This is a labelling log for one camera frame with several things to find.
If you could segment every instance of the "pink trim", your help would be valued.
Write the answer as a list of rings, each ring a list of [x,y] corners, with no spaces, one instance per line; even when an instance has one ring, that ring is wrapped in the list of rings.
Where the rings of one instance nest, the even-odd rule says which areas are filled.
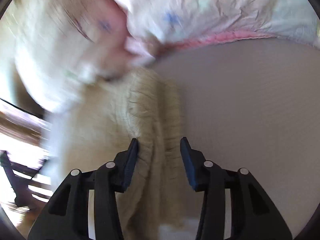
[[[223,32],[219,34],[206,35],[199,39],[190,39],[182,42],[177,42],[172,46],[175,49],[191,49],[191,48],[199,48],[207,45],[216,45],[216,44],[224,44],[233,41],[239,40],[248,40],[248,39],[262,39],[262,38],[271,38],[275,37],[266,33],[259,33],[254,31],[231,31],[231,32]]]

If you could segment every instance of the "beige fabric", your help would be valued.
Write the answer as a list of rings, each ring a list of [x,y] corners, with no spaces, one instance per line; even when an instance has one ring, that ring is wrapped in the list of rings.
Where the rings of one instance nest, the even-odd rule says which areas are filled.
[[[173,85],[143,68],[122,81],[87,87],[82,104],[59,128],[62,142],[58,163],[52,166],[53,184],[57,186],[74,168],[82,172],[99,168],[138,138],[131,186],[117,195],[119,217],[125,239],[157,239],[160,222],[179,223],[177,183],[184,173],[178,102]]]
[[[0,98],[37,116],[43,109],[27,93],[15,66],[18,26],[29,0],[13,0],[0,20]]]

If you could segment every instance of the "screw head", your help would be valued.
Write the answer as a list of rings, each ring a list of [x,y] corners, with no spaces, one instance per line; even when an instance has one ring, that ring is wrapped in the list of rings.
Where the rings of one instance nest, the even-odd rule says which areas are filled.
[[[240,169],[240,173],[243,174],[243,175],[248,175],[249,171],[246,168],[241,168]]]
[[[71,175],[72,176],[77,176],[80,173],[80,171],[78,169],[72,170],[71,171]]]
[[[206,166],[206,167],[208,167],[208,168],[210,168],[210,167],[213,166],[213,162],[212,162],[212,161],[205,161],[205,162],[203,163],[203,165]]]
[[[115,164],[114,162],[108,162],[108,163],[106,164],[106,167],[109,168],[109,169],[111,169],[111,168],[113,168],[113,167],[115,167],[115,166],[116,166],[116,164]]]

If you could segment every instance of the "black plastic bracket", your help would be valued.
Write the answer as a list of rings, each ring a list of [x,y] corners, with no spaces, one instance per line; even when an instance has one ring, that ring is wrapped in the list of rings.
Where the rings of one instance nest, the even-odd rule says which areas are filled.
[[[73,170],[64,179],[34,223],[28,240],[89,240],[88,197],[94,189],[96,240],[122,240],[115,192],[130,185],[138,141],[132,139],[127,151],[95,171]]]
[[[180,151],[192,188],[204,191],[196,240],[223,240],[225,226],[225,189],[231,192],[232,226],[229,240],[292,240],[280,212],[247,169],[228,171],[206,161],[193,150],[187,138]]]
[[[14,200],[17,207],[29,206],[33,203],[33,196],[28,188],[28,179],[20,178],[13,173],[12,163],[9,160],[7,151],[3,151],[0,155],[0,164],[16,194]]]

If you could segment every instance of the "white blanket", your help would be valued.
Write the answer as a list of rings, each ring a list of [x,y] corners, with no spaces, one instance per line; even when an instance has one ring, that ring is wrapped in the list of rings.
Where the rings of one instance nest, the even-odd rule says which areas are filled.
[[[116,1],[128,8],[128,29],[134,37],[152,33],[167,43],[253,31],[317,43],[318,18],[308,0]]]

